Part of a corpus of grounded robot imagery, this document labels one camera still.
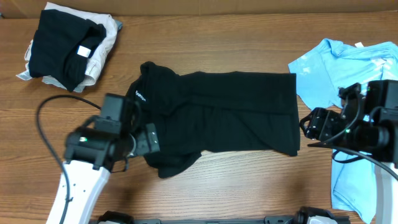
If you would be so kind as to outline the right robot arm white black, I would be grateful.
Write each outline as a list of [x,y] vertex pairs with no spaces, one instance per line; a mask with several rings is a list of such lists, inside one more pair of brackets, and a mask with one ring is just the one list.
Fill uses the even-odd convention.
[[355,83],[340,88],[340,113],[315,108],[300,120],[313,146],[345,152],[350,162],[366,159],[376,168],[377,223],[397,223],[397,81],[368,83],[365,93]]

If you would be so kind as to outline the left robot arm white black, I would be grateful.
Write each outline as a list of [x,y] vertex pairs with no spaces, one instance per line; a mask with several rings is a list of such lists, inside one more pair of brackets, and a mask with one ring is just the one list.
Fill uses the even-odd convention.
[[47,223],[89,223],[115,163],[159,151],[153,123],[131,134],[119,121],[90,117],[67,137],[63,172]]

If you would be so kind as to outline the black Sydrogen t-shirt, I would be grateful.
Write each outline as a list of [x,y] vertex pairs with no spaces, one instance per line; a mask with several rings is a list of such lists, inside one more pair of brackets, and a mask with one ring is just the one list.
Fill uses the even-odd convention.
[[159,151],[146,162],[162,179],[188,169],[203,151],[300,149],[296,76],[292,73],[194,72],[145,62],[127,96],[141,106],[141,124],[152,123]]

